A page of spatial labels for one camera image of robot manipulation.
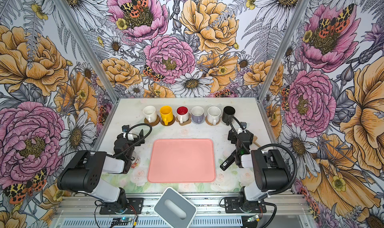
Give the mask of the black mug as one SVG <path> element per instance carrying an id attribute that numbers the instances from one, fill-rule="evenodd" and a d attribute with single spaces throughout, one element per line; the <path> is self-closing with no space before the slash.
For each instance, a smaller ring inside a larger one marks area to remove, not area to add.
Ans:
<path id="1" fill-rule="evenodd" d="M 236 110 L 232 106 L 225 106 L 223 109 L 222 122 L 228 126 L 232 122 L 232 116 L 235 113 Z"/>

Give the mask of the dark brown round coaster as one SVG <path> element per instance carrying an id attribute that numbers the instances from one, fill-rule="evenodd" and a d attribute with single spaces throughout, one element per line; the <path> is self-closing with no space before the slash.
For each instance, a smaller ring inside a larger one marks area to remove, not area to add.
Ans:
<path id="1" fill-rule="evenodd" d="M 160 121 L 161 121 L 161 118 L 159 117 L 159 115 L 157 115 L 157 118 L 154 122 L 149 122 L 147 118 L 144 119 L 144 123 L 150 125 L 151 127 L 158 125 Z"/>

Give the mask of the white mug off tray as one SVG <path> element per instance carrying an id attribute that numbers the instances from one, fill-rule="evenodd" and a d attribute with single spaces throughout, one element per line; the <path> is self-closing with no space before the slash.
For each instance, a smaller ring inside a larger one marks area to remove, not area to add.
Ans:
<path id="1" fill-rule="evenodd" d="M 156 108 L 152 105 L 146 106 L 143 109 L 143 114 L 149 123 L 154 123 L 158 117 Z"/>

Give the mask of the purple handled white mug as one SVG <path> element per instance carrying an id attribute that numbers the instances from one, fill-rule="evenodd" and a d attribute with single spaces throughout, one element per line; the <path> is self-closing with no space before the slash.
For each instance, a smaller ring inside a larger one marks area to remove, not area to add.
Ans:
<path id="1" fill-rule="evenodd" d="M 201 124 L 205 120 L 205 111 L 201 106 L 195 106 L 192 108 L 192 122 L 195 124 Z"/>

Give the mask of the yellow mug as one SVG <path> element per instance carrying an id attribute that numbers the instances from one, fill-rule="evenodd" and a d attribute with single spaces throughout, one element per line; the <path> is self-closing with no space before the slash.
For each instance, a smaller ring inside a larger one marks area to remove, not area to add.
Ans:
<path id="1" fill-rule="evenodd" d="M 161 118 L 163 119 L 163 121 L 165 122 L 165 124 L 167 125 L 169 122 L 172 121 L 174 115 L 173 115 L 173 110 L 170 106 L 163 106 L 161 107 L 160 109 L 160 114 L 161 114 Z"/>

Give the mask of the red inside white mug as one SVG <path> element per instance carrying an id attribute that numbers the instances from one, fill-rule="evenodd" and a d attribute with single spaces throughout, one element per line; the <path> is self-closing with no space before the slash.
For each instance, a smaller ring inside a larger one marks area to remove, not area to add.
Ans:
<path id="1" fill-rule="evenodd" d="M 177 118 L 179 124 L 183 124 L 189 121 L 189 109 L 186 106 L 180 106 L 177 108 Z"/>

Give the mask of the rattan woven round coaster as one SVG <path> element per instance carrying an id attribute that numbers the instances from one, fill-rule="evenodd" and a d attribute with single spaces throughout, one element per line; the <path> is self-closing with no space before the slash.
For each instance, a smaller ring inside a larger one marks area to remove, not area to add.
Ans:
<path id="1" fill-rule="evenodd" d="M 220 121 L 221 121 L 221 118 L 219 118 L 215 124 L 212 124 L 212 123 L 210 123 L 210 122 L 208 121 L 208 117 L 205 117 L 205 122 L 206 122 L 209 126 L 216 126 L 216 125 L 218 125 L 218 124 L 220 123 Z"/>

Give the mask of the glossy brown round coaster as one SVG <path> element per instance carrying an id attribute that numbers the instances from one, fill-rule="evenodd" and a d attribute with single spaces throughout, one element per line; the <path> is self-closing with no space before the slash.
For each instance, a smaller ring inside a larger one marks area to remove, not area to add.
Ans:
<path id="1" fill-rule="evenodd" d="M 161 125 L 163 125 L 163 126 L 165 126 L 165 127 L 169 127 L 169 126 L 173 125 L 173 124 L 175 123 L 175 121 L 176 121 L 176 118 L 173 117 L 172 121 L 169 122 L 169 123 L 166 125 L 165 122 L 163 121 L 163 119 L 160 118 L 160 123 L 161 123 Z"/>

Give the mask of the paw shaped cork coaster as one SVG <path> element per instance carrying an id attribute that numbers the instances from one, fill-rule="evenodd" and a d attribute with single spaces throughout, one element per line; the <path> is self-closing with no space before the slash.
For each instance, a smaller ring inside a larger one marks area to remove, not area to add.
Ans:
<path id="1" fill-rule="evenodd" d="M 181 123 L 181 122 L 179 121 L 179 119 L 176 118 L 176 122 L 177 122 L 180 126 L 186 126 L 186 125 L 189 125 L 189 124 L 192 122 L 192 119 L 189 118 L 187 121 L 184 121 L 183 123 Z"/>

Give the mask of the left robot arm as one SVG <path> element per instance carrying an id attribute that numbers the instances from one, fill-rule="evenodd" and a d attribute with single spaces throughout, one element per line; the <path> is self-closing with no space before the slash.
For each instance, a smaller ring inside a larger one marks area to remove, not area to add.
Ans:
<path id="1" fill-rule="evenodd" d="M 86 194 L 96 199 L 101 215 L 139 215 L 142 212 L 142 198 L 127 198 L 121 187 L 113 186 L 102 179 L 102 174 L 126 175 L 132 168 L 135 147 L 145 143 L 150 132 L 139 134 L 132 141 L 131 130 L 140 125 L 123 126 L 123 132 L 114 143 L 114 154 L 107 152 L 78 151 L 58 177 L 58 188 L 63 191 Z"/>

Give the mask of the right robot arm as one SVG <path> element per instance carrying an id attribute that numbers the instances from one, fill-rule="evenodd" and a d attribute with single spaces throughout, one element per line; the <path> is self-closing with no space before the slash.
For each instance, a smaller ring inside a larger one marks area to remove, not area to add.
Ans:
<path id="1" fill-rule="evenodd" d="M 244 127 L 237 131 L 233 124 L 229 125 L 228 140 L 236 148 L 220 168 L 225 171 L 232 164 L 242 169 L 252 168 L 255 181 L 242 187 L 236 198 L 224 198 L 226 213 L 265 213 L 265 199 L 285 192 L 295 181 L 298 164 L 294 154 L 280 144 L 267 144 L 251 150 L 254 135 Z"/>

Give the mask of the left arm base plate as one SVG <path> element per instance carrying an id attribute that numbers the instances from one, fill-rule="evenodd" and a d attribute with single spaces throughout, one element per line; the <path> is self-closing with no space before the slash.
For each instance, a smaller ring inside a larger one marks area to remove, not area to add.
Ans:
<path id="1" fill-rule="evenodd" d="M 100 215 L 140 215 L 143 208 L 143 198 L 127 198 L 127 207 L 118 202 L 106 203 L 100 208 Z"/>

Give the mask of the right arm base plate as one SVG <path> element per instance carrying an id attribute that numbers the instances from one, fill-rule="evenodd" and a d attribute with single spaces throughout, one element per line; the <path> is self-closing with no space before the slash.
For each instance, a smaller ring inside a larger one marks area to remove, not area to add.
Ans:
<path id="1" fill-rule="evenodd" d="M 261 214 L 267 212 L 266 206 L 264 204 L 259 202 L 249 202 L 247 200 L 241 202 L 239 198 L 235 197 L 225 197 L 224 206 L 227 214 Z"/>

